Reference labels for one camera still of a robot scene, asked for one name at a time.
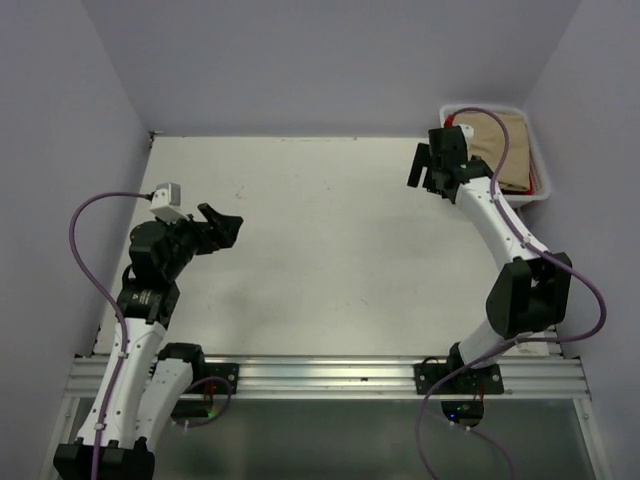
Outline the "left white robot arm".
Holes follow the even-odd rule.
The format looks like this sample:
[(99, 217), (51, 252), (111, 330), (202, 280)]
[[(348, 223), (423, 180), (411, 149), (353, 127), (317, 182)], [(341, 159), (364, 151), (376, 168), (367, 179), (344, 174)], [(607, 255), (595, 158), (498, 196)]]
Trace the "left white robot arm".
[(154, 220), (130, 233), (130, 262), (113, 299), (116, 328), (92, 408), (76, 438), (58, 445), (53, 466), (63, 479), (150, 479), (164, 425), (205, 426), (211, 413), (175, 409), (186, 393), (211, 400), (235, 393), (233, 373), (211, 375), (201, 346), (166, 343), (179, 299), (177, 278), (200, 255), (231, 248), (244, 221), (210, 205), (196, 221), (176, 209), (154, 209)]

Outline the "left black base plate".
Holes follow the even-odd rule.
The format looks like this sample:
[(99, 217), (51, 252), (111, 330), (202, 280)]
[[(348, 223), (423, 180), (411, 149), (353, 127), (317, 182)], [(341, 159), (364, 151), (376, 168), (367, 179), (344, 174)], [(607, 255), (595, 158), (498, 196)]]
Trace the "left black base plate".
[(204, 380), (209, 377), (216, 379), (208, 380), (196, 386), (194, 389), (196, 394), (208, 396), (235, 395), (240, 379), (240, 365), (230, 362), (205, 363), (194, 378), (194, 381)]

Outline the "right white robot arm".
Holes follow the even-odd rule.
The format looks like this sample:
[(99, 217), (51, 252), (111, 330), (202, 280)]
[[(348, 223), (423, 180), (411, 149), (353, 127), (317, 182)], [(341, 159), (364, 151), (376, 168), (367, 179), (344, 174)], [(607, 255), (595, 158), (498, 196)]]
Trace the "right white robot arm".
[(443, 370), (447, 384), (468, 392), (481, 380), (481, 370), (493, 365), (489, 353), (564, 321), (571, 275), (565, 253), (550, 260), (547, 247), (526, 229), (498, 187), (487, 163), (468, 152), (469, 126), (449, 126), (428, 132), (414, 155), (407, 185), (422, 187), (450, 201), (472, 222), (492, 254), (498, 276), (485, 301), (485, 317), (473, 333), (454, 344)]

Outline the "red t shirt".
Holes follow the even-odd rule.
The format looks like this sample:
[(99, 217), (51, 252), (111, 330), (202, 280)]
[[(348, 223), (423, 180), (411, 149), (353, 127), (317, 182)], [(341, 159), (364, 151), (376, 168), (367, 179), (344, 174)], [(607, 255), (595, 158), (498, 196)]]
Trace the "red t shirt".
[(527, 164), (507, 162), (500, 172), (498, 183), (508, 194), (517, 196), (536, 194), (539, 186), (534, 162), (529, 161)]

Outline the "white plastic basket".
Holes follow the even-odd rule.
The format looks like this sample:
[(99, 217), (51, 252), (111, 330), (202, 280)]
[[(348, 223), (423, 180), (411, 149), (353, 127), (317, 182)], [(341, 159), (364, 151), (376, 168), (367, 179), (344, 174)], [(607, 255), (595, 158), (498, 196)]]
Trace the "white plastic basket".
[(542, 159), (537, 139), (524, 111), (511, 106), (495, 104), (446, 104), (440, 108), (439, 117), (444, 126), (468, 124), (474, 128), (470, 153), (482, 158), (490, 168), (498, 166), (504, 149), (504, 135), (498, 123), (487, 113), (491, 111), (505, 124), (509, 134), (509, 151), (506, 163), (533, 161), (539, 190), (531, 196), (517, 196), (502, 192), (514, 209), (533, 202), (544, 201), (551, 194), (551, 183)]

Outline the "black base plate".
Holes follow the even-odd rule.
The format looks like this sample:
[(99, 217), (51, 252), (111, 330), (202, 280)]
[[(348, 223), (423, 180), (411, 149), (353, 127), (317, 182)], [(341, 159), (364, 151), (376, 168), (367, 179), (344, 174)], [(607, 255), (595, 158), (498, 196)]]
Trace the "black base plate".
[(209, 377), (216, 379), (208, 380), (196, 386), (194, 389), (196, 394), (208, 396), (235, 395), (240, 379), (240, 365), (230, 362), (205, 363), (194, 378), (194, 381), (204, 380)]
[[(417, 394), (426, 395), (435, 383), (449, 374), (449, 368), (444, 363), (416, 363), (413, 365), (413, 374)], [(469, 369), (435, 391), (441, 395), (501, 395), (504, 392), (498, 365)]]

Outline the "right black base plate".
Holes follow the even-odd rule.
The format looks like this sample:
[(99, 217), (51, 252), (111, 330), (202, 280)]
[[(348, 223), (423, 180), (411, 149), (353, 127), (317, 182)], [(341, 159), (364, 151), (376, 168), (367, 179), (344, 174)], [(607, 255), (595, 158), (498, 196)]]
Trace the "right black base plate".
[[(413, 374), (417, 394), (426, 395), (435, 383), (449, 374), (449, 368), (444, 363), (416, 363), (413, 365)], [(504, 392), (498, 365), (469, 369), (435, 391), (441, 395), (501, 395)]]

